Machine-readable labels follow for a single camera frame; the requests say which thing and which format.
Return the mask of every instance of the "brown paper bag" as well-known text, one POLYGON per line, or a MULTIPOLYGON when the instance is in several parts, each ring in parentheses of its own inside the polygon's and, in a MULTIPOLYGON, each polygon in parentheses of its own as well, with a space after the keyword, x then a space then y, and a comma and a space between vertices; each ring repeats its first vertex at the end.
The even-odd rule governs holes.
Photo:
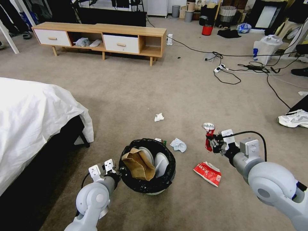
POLYGON ((129 153, 122 156, 122 161, 131 171, 133 178, 150 181, 155 175, 155 167, 139 149, 132 148, 129 153))

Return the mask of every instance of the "power strip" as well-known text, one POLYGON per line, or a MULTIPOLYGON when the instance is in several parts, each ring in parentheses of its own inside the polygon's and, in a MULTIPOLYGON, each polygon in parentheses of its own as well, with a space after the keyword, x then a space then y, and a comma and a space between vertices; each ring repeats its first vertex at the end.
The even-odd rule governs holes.
POLYGON ((220 64, 218 67, 216 67, 215 69, 214 69, 214 72, 215 73, 218 73, 218 72, 220 72, 220 70, 222 70, 222 69, 227 69, 228 70, 228 68, 226 68, 226 66, 224 65, 224 64, 220 64))

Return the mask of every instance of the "red bucket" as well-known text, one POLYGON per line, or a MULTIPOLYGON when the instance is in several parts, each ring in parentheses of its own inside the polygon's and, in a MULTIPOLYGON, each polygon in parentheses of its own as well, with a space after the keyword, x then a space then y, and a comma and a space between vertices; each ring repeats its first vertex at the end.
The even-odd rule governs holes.
POLYGON ((202 29, 202 35, 211 35, 212 33, 212 30, 213 30, 213 27, 209 27, 209 26, 203 26, 203 29, 202 29))

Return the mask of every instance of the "white drawer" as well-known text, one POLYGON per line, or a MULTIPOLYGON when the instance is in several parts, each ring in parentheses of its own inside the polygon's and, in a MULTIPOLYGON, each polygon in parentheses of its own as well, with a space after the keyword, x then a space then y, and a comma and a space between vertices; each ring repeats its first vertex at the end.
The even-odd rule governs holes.
POLYGON ((139 54, 138 38, 117 35, 103 35, 107 51, 139 54))
POLYGON ((65 31, 37 29, 34 31, 41 44, 66 47, 71 46, 70 40, 68 39, 67 33, 65 31))

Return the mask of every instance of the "wooden tv stand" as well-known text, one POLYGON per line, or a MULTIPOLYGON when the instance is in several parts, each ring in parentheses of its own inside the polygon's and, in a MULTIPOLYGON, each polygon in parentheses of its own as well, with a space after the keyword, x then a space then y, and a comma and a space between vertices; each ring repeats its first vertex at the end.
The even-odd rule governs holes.
POLYGON ((166 29, 111 24, 74 24, 59 22, 44 22, 32 27, 38 42, 51 46, 55 56, 58 56, 56 46, 63 48, 90 49, 105 52, 124 53, 150 57, 153 61, 162 57, 166 47, 166 29), (89 40, 101 39, 97 47, 78 47, 74 45, 79 38, 89 40))

